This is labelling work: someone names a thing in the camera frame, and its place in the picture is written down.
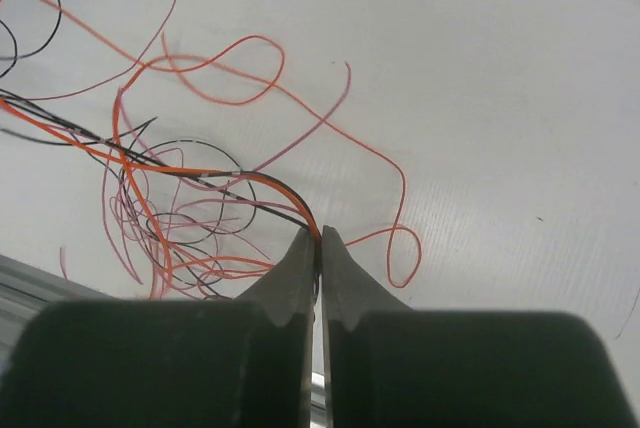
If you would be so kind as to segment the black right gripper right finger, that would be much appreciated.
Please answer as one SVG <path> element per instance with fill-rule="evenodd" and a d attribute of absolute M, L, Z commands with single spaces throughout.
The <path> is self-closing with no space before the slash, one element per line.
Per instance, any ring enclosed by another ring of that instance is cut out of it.
<path fill-rule="evenodd" d="M 321 245 L 332 427 L 621 427 L 625 393 L 595 331 L 553 311 L 419 310 Z"/>

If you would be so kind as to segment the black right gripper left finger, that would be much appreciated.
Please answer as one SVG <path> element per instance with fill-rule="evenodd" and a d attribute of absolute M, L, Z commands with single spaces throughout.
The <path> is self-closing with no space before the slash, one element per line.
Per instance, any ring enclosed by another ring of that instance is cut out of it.
<path fill-rule="evenodd" d="M 59 302 L 9 360 L 13 427 L 306 427 L 315 242 L 230 301 Z"/>

